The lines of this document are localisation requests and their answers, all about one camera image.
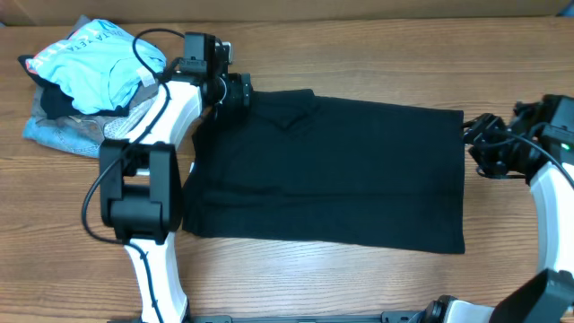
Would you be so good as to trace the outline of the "black t-shirt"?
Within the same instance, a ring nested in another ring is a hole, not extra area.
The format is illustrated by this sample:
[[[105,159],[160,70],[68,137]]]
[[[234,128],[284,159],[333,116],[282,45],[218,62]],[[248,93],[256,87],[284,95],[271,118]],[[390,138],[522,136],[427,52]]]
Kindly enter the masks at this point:
[[[193,136],[183,229],[465,252],[460,110],[255,92]]]

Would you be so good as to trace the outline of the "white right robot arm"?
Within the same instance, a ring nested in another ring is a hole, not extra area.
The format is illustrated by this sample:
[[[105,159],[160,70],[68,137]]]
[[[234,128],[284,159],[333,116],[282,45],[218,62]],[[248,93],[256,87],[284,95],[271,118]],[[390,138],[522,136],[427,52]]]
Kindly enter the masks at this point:
[[[506,125],[483,114],[463,126],[487,177],[526,176],[538,219],[538,273],[496,307],[443,295],[401,322],[558,322],[573,307],[573,116],[519,113]]]

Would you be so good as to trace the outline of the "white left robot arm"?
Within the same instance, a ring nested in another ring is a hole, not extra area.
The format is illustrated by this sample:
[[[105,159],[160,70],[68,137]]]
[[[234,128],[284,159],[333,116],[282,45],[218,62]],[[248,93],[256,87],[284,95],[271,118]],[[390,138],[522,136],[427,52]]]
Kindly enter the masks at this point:
[[[188,322],[175,238],[183,216],[177,149],[187,129],[212,106],[237,119],[248,110],[250,74],[211,79],[175,74],[160,85],[151,107],[127,137],[100,147],[100,215],[132,262],[142,300],[141,322]]]

